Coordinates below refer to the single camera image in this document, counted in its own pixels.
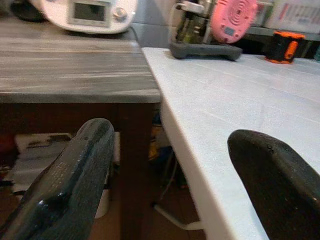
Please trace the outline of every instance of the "pink kitchen scale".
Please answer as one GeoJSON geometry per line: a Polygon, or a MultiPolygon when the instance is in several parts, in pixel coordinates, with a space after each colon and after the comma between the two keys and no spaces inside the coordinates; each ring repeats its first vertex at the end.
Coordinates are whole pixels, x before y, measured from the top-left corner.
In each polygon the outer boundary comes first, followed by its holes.
{"type": "Polygon", "coordinates": [[[223,56],[235,61],[242,49],[229,44],[240,40],[254,21],[256,0],[183,1],[184,11],[170,51],[177,59],[187,56],[223,56]]]}

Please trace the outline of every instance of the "dark wooden table leg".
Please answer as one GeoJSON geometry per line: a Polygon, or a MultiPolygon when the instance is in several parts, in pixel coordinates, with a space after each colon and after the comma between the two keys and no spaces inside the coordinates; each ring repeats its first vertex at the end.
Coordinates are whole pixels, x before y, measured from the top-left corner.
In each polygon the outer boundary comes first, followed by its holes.
{"type": "Polygon", "coordinates": [[[153,104],[120,104],[120,235],[140,240],[146,202],[153,104]]]}

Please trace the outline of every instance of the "white tabletop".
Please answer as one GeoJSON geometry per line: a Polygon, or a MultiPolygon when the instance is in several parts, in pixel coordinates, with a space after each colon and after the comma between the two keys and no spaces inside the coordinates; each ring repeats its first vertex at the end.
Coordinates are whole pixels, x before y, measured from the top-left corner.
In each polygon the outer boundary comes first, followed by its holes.
{"type": "Polygon", "coordinates": [[[249,129],[278,138],[320,173],[320,64],[263,56],[174,59],[143,48],[162,92],[161,118],[208,240],[268,236],[228,154],[228,136],[249,129]]]}

